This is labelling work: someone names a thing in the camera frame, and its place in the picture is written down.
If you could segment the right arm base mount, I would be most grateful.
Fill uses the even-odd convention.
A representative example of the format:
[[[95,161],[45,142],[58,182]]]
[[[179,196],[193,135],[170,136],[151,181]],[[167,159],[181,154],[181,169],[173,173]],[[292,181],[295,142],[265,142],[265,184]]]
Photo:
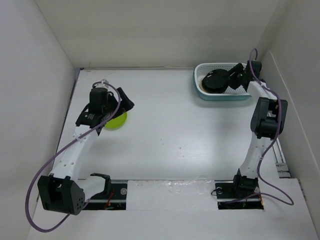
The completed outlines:
[[[215,180],[211,195],[216,197],[219,210],[264,210],[258,186],[253,189],[238,188],[232,180]]]

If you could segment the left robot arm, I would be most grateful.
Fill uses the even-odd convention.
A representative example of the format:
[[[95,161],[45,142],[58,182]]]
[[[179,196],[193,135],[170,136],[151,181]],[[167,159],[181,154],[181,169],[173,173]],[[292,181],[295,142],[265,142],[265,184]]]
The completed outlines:
[[[111,194],[111,178],[107,174],[92,173],[87,179],[79,180],[82,165],[103,127],[135,106],[122,88],[110,88],[104,79],[92,85],[89,102],[75,122],[71,145],[63,150],[49,175],[38,179],[45,210],[78,215],[91,197],[98,195],[104,199]]]

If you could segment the small black plate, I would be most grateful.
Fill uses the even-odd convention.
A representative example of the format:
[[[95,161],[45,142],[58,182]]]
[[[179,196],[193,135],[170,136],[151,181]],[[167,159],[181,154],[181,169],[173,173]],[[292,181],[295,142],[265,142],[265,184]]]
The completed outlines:
[[[215,69],[210,71],[201,81],[202,88],[210,94],[222,94],[228,88],[228,71]]]

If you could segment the green plate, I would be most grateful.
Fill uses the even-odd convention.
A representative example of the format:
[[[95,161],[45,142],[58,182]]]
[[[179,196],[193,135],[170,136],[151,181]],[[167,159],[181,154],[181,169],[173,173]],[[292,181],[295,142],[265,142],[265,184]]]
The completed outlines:
[[[121,128],[127,121],[128,114],[124,112],[120,116],[108,121],[104,128],[107,130],[116,130]]]

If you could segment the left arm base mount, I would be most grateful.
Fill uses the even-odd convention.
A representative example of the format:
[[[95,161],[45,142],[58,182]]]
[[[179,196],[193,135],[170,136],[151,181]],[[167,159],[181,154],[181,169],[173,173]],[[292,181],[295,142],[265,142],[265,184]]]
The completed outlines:
[[[124,211],[127,205],[127,192],[127,180],[112,180],[110,193],[94,195],[84,210]]]

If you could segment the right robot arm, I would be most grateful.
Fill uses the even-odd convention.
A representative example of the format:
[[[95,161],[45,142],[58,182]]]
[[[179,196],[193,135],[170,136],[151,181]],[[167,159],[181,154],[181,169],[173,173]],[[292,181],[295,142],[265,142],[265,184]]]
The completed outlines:
[[[270,187],[278,187],[268,183],[261,177],[261,165],[267,152],[273,147],[282,133],[288,102],[280,98],[267,84],[258,78],[262,63],[248,60],[245,77],[241,80],[243,88],[256,100],[256,106],[250,122],[251,142],[244,162],[237,171],[231,184],[231,203],[237,203],[259,195],[255,192],[259,180]]]

